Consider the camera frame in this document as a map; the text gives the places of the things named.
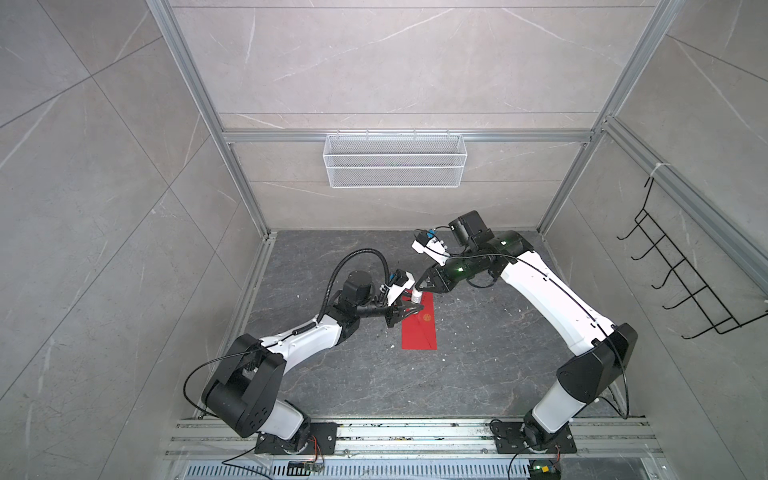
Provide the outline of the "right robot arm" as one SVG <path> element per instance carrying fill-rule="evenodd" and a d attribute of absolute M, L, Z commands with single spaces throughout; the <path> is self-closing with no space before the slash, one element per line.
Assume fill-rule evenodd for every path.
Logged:
<path fill-rule="evenodd" d="M 435 233 L 417 231 L 412 248 L 435 261 L 417 281 L 419 290 L 448 293 L 460 282 L 487 271 L 521 293 L 573 353 L 521 426 L 523 445 L 544 452 L 577 413 L 616 379 L 626 378 L 638 334 L 627 323 L 614 324 L 578 297 L 520 233 L 495 234 L 486 229 L 475 236 L 458 233 L 456 239 L 465 252 L 452 254 Z"/>

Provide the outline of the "red envelope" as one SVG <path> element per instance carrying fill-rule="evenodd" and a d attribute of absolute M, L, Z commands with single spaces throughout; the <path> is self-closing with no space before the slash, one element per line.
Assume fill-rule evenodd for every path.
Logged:
<path fill-rule="evenodd" d="M 423 309 L 419 313 L 409 316 L 401 323 L 401 347 L 404 350 L 437 349 L 433 294 L 424 293 L 421 305 Z"/>

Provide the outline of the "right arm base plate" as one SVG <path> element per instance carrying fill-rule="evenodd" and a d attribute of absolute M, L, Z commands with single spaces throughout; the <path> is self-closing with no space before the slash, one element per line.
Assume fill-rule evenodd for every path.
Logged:
<path fill-rule="evenodd" d="M 500 454 L 546 453 L 575 454 L 577 447 L 566 423 L 555 433 L 539 429 L 533 423 L 523 421 L 501 421 L 493 419 L 488 427 Z"/>

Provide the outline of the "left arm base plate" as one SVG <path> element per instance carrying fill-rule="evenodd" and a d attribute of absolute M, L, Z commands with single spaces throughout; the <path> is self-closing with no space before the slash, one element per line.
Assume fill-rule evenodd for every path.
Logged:
<path fill-rule="evenodd" d="M 261 433 L 255 452 L 272 455 L 331 455 L 335 451 L 339 424 L 334 422 L 312 422 L 302 426 L 290 439 L 282 440 L 271 434 Z"/>

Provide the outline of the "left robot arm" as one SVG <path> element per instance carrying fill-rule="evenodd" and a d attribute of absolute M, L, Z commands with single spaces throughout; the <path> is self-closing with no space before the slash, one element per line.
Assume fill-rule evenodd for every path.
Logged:
<path fill-rule="evenodd" d="M 203 389 L 202 403 L 242 438 L 264 436 L 288 452 L 301 452 L 310 441 L 311 420 L 278 398 L 284 375 L 343 343 L 364 318 L 382 317 L 393 327 L 420 312 L 422 305 L 402 299 L 414 285 L 413 275 L 401 269 L 379 288 L 369 273 L 351 272 L 320 316 L 280 334 L 236 338 Z"/>

